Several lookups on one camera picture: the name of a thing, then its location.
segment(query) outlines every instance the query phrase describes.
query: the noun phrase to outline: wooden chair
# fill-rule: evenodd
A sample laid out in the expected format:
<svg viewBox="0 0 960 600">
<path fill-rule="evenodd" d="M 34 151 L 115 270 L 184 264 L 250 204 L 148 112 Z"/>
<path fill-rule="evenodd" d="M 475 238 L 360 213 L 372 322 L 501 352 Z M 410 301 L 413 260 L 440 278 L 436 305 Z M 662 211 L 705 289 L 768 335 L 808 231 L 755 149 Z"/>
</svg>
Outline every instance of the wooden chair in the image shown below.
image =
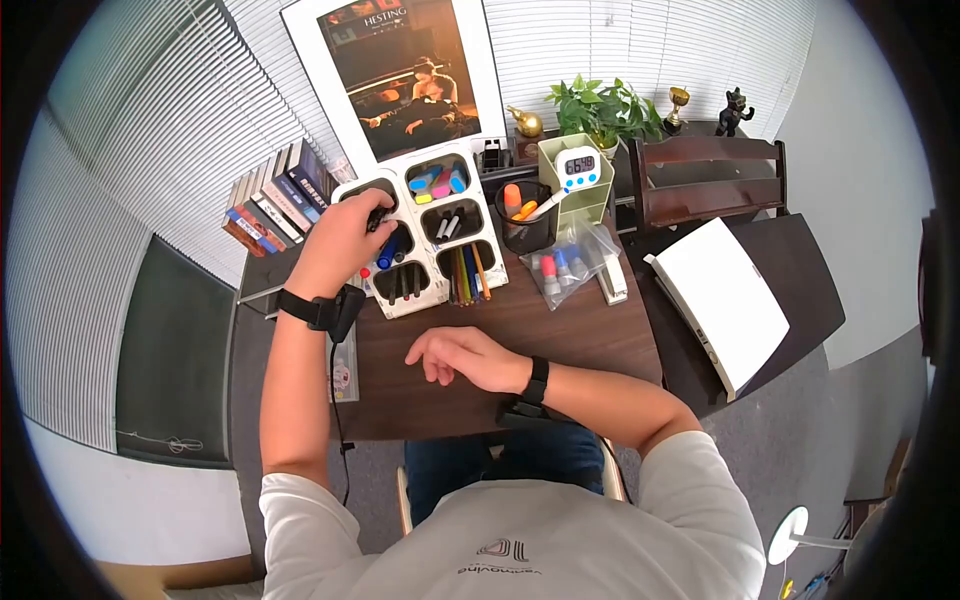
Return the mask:
<svg viewBox="0 0 960 600">
<path fill-rule="evenodd" d="M 607 444 L 613 448 L 610 440 L 607 440 Z M 626 502 L 627 493 L 623 488 L 623 478 L 620 475 L 620 469 L 616 466 L 616 461 L 607 450 L 607 444 L 600 444 L 604 459 L 603 494 L 607 498 Z M 503 446 L 491 448 L 491 454 L 497 456 L 502 449 Z M 404 536 L 407 536 L 414 530 L 414 522 L 413 519 L 410 518 L 410 499 L 407 497 L 407 469 L 404 467 L 396 468 L 396 502 L 400 507 L 400 530 Z"/>
<path fill-rule="evenodd" d="M 687 135 L 646 144 L 627 143 L 634 180 L 636 222 L 645 231 L 686 221 L 727 217 L 776 208 L 786 211 L 786 157 L 783 142 L 762 139 Z M 648 176 L 652 165 L 701 160 L 774 160 L 774 177 L 699 181 L 654 187 Z"/>
</svg>

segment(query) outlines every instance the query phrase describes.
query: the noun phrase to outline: trophy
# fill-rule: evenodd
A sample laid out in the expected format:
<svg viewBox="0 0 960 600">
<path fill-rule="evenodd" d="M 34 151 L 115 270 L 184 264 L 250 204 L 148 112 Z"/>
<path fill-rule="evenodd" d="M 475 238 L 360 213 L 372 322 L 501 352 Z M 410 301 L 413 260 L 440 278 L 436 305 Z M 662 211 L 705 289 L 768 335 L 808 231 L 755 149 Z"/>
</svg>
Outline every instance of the trophy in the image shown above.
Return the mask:
<svg viewBox="0 0 960 600">
<path fill-rule="evenodd" d="M 676 135 L 680 133 L 680 129 L 684 126 L 684 122 L 681 121 L 678 116 L 680 107 L 685 107 L 686 103 L 690 102 L 690 94 L 688 94 L 685 89 L 671 87 L 670 102 L 673 103 L 673 111 L 670 112 L 670 116 L 663 119 L 663 130 L 667 132 L 668 135 Z"/>
<path fill-rule="evenodd" d="M 516 164 L 536 164 L 539 160 L 540 147 L 537 145 L 546 136 L 543 135 L 543 121 L 535 112 L 507 107 L 507 110 L 516 119 L 514 128 L 514 142 Z"/>
</svg>

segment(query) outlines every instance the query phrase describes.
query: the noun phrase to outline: green desk organizer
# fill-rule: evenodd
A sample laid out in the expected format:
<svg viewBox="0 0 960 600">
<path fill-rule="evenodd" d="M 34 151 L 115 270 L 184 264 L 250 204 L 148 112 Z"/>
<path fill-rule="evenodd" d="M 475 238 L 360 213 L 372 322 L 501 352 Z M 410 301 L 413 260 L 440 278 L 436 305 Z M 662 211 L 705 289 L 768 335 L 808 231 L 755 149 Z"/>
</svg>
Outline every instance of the green desk organizer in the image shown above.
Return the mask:
<svg viewBox="0 0 960 600">
<path fill-rule="evenodd" d="M 561 150 L 592 146 L 600 153 L 600 181 L 592 187 L 579 189 L 560 202 L 560 215 L 557 218 L 557 231 L 564 229 L 573 219 L 573 215 L 580 213 L 586 216 L 591 223 L 598 225 L 603 220 L 604 209 L 607 207 L 607 198 L 610 196 L 610 186 L 613 185 L 613 165 L 603 156 L 590 136 L 586 133 L 574 133 L 563 137 L 545 139 L 537 144 L 540 147 L 540 183 L 548 185 L 550 190 L 560 190 L 560 180 L 553 167 L 553 160 Z"/>
</svg>

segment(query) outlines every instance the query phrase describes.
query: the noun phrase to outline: black mesh pen cup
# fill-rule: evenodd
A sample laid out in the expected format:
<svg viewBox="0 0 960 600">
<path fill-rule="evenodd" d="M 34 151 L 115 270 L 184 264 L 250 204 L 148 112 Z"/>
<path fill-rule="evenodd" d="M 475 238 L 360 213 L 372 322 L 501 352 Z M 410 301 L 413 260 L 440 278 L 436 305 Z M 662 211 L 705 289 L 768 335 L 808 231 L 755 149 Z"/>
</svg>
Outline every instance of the black mesh pen cup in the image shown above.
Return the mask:
<svg viewBox="0 0 960 600">
<path fill-rule="evenodd" d="M 507 185 L 515 184 L 520 188 L 520 205 L 534 200 L 543 204 L 552 194 L 550 188 L 539 181 L 519 180 L 505 183 L 496 192 L 493 204 L 500 215 L 500 234 L 503 245 L 507 250 L 516 254 L 529 254 L 553 246 L 557 241 L 557 215 L 560 214 L 560 203 L 541 214 L 536 219 L 527 218 L 523 221 L 514 221 L 507 216 L 507 209 L 503 203 L 503 190 Z"/>
</svg>

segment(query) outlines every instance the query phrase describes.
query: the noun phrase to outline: hand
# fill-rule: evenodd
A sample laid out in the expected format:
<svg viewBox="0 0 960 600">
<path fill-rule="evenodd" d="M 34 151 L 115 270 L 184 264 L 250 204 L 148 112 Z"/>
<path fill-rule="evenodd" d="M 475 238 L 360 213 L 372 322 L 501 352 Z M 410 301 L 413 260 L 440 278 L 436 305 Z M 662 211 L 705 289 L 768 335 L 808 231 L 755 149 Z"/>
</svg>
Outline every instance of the hand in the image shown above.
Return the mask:
<svg viewBox="0 0 960 600">
<path fill-rule="evenodd" d="M 427 381 L 447 386 L 459 371 L 488 392 L 522 394 L 530 382 L 533 360 L 510 352 L 476 327 L 433 327 L 410 346 L 404 362 L 423 358 Z"/>
<path fill-rule="evenodd" d="M 407 132 L 407 135 L 413 135 L 414 129 L 416 129 L 420 125 L 423 125 L 423 119 L 417 119 L 416 121 L 408 125 L 407 129 L 405 130 Z"/>
<path fill-rule="evenodd" d="M 367 233 L 370 212 L 393 205 L 387 192 L 372 188 L 328 208 L 308 232 L 300 260 L 284 287 L 306 300 L 334 298 L 397 227 L 391 219 Z"/>
</svg>

